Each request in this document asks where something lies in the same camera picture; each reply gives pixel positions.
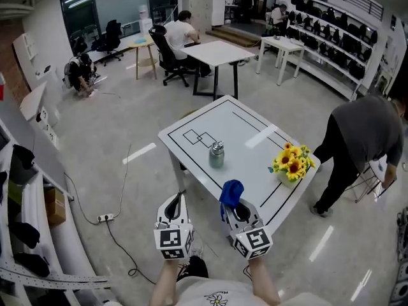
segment man in white t-shirt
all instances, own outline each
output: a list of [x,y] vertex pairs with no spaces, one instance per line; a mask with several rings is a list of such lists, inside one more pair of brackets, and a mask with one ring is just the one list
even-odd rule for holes
[[269,25],[278,27],[282,35],[284,35],[284,32],[286,30],[286,19],[288,19],[289,17],[288,15],[285,15],[287,8],[287,2],[281,1],[279,3],[279,7],[276,7],[270,13],[266,13],[266,22]]
[[179,273],[177,260],[164,261],[149,306],[331,306],[311,293],[281,303],[263,257],[249,260],[252,286],[208,278],[203,244],[194,238],[189,265]]
[[180,49],[186,47],[186,45],[200,44],[200,36],[191,25],[191,12],[188,10],[181,11],[176,22],[170,22],[164,26],[167,30],[167,43],[173,50],[176,59],[183,60],[185,65],[193,65],[194,67],[200,65],[201,77],[210,75],[211,69],[208,64],[200,62],[180,51]]

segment metal water bottle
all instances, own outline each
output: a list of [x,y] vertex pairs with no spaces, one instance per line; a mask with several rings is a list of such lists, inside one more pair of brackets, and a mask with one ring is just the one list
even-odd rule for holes
[[210,147],[209,161],[213,168],[220,168],[224,164],[224,142],[215,142]]

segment blue cloth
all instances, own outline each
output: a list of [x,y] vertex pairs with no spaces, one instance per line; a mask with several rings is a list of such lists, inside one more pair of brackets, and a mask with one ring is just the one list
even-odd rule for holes
[[229,180],[224,183],[222,187],[221,196],[219,201],[221,202],[221,220],[224,221],[224,209],[222,204],[231,207],[233,210],[240,203],[240,197],[244,191],[244,185],[239,180]]

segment person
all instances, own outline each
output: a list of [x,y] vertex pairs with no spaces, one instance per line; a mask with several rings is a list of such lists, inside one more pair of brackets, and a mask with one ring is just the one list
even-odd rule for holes
[[94,89],[89,85],[91,78],[97,78],[96,67],[88,54],[80,54],[69,63],[69,81],[72,86],[86,96],[94,94]]
[[183,60],[185,66],[199,66],[201,77],[207,77],[212,73],[208,64],[200,62],[180,51],[182,48],[201,43],[200,35],[191,25],[191,17],[190,11],[183,10],[179,13],[176,22],[170,22],[164,25],[167,30],[166,40],[177,60]]
[[270,17],[267,17],[267,22],[275,27],[277,27],[281,33],[284,35],[286,31],[288,15],[285,14],[288,8],[288,4],[285,1],[281,1],[279,6],[272,10]]
[[209,279],[203,250],[202,242],[194,238],[189,264],[179,276],[179,261],[164,261],[149,306],[330,306],[310,293],[281,303],[263,256],[248,261],[252,287],[243,282]]
[[321,164],[332,157],[334,167],[322,197],[310,207],[313,214],[330,216],[330,207],[371,160],[387,155],[382,187],[387,188],[395,180],[404,146],[401,117],[406,106],[404,96],[387,101],[382,96],[369,95],[334,109],[326,136],[314,152]]

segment wooden stool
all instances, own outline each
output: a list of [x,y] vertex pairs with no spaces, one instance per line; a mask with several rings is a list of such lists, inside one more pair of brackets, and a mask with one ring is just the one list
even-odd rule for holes
[[133,43],[129,45],[129,48],[135,48],[136,49],[136,79],[139,79],[139,48],[142,47],[147,47],[149,50],[149,55],[150,55],[150,60],[146,60],[140,63],[141,67],[146,67],[146,66],[150,66],[152,65],[153,67],[153,72],[154,72],[154,78],[157,79],[157,74],[156,74],[156,65],[155,63],[157,62],[157,60],[153,59],[152,56],[152,51],[150,49],[150,46],[154,44],[153,39],[150,35],[146,35],[143,37],[143,39],[145,39],[145,42],[141,42],[141,43]]

